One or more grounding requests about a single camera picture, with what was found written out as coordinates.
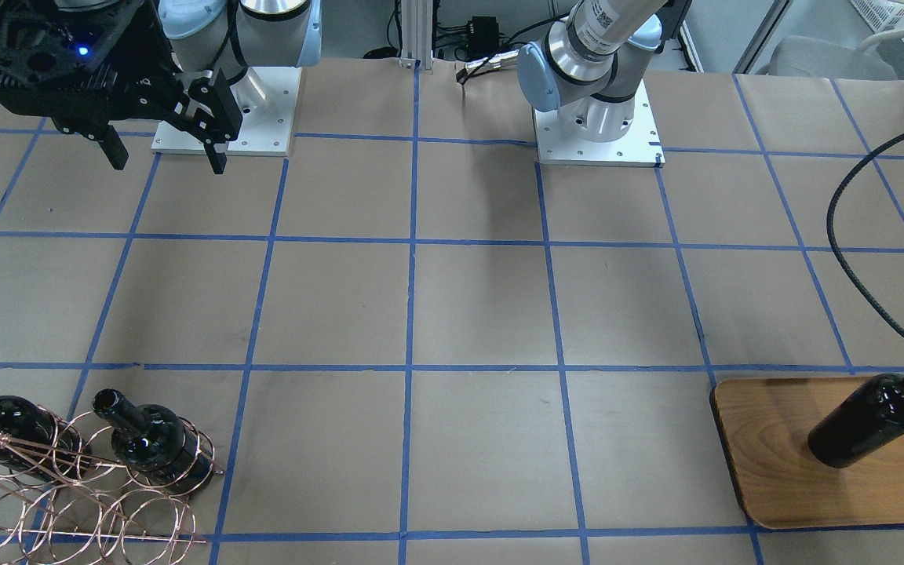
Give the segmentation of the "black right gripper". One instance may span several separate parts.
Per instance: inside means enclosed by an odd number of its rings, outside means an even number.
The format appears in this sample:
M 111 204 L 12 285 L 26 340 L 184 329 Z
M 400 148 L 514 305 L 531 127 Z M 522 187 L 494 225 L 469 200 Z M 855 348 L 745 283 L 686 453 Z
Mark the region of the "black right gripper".
M 201 71 L 179 67 L 155 1 L 14 1 L 4 12 L 0 105 L 96 143 L 115 170 L 125 168 L 128 151 L 114 122 L 141 118 L 189 133 L 212 171 L 224 172 L 227 156 L 189 117 L 180 81 L 204 71 L 230 85 L 216 62 Z

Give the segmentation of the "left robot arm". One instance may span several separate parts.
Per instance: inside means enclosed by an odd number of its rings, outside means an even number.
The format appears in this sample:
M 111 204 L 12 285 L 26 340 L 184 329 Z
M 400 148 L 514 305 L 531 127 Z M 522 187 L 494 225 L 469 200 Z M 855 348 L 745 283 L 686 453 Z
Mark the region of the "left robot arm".
M 632 50 L 653 53 L 661 40 L 656 17 L 661 1 L 581 1 L 567 17 L 550 19 L 541 42 L 528 42 L 518 54 L 518 82 L 537 112 L 562 111 L 568 104 L 596 101 L 623 106 L 634 99 L 647 69 Z M 904 133 L 879 144 L 844 176 L 826 211 L 829 248 L 844 274 L 880 318 L 904 339 L 904 328 L 861 282 L 838 243 L 835 216 L 844 190 L 876 158 L 904 142 Z

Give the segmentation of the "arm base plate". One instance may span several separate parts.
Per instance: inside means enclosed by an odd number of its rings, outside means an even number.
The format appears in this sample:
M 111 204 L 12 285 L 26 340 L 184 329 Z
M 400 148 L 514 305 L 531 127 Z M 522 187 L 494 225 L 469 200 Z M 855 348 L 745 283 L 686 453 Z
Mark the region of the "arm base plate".
M 227 156 L 286 157 L 304 72 L 297 67 L 249 67 L 235 85 L 211 71 L 180 75 L 191 101 L 188 117 L 210 147 Z
M 666 164 L 646 83 L 621 103 L 587 97 L 532 111 L 542 165 L 661 168 Z

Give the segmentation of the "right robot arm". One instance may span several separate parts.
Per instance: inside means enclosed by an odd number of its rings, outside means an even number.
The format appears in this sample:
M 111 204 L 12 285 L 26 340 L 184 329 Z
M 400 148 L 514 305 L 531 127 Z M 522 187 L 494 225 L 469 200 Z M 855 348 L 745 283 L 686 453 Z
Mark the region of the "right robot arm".
M 322 53 L 319 1 L 6 1 L 0 105 L 96 143 L 115 170 L 115 122 L 161 122 L 155 151 L 286 153 L 301 69 Z

